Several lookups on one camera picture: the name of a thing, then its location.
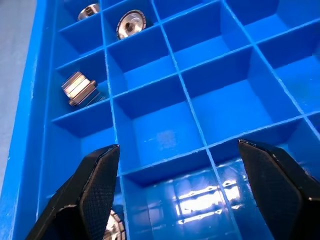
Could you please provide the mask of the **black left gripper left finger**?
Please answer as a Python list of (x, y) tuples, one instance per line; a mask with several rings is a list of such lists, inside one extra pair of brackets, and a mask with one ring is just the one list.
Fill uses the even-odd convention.
[(49, 200), (26, 240), (103, 240), (119, 160), (117, 144), (86, 155)]

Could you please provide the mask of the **blue compartment tray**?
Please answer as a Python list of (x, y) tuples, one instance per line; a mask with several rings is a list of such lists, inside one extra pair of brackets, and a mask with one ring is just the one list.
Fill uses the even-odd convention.
[[(118, 40), (131, 10), (147, 28)], [(75, 72), (105, 100), (69, 105)], [(240, 138), (320, 181), (320, 0), (37, 0), (0, 240), (25, 240), (82, 159), (112, 144), (127, 240), (274, 240)]]

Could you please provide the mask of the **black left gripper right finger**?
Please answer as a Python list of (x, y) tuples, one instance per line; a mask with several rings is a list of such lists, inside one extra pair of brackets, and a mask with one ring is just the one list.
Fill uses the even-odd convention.
[(320, 182), (283, 148), (239, 139), (238, 149), (274, 240), (320, 240)]

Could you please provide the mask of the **metal roller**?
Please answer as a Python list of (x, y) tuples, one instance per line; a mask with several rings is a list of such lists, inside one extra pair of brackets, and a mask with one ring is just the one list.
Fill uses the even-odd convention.
[(84, 74), (77, 71), (67, 79), (61, 88), (69, 98), (70, 106), (84, 108), (106, 99), (97, 86), (95, 80), (89, 80)]
[(122, 210), (111, 209), (103, 240), (127, 240), (125, 217)]
[(130, 10), (121, 17), (117, 24), (117, 39), (122, 40), (140, 33), (147, 28), (147, 25), (146, 16), (142, 11), (137, 9)]
[(78, 14), (77, 20), (78, 21), (84, 20), (84, 19), (89, 18), (99, 12), (100, 12), (100, 4), (99, 3), (90, 4), (80, 11), (80, 13)]

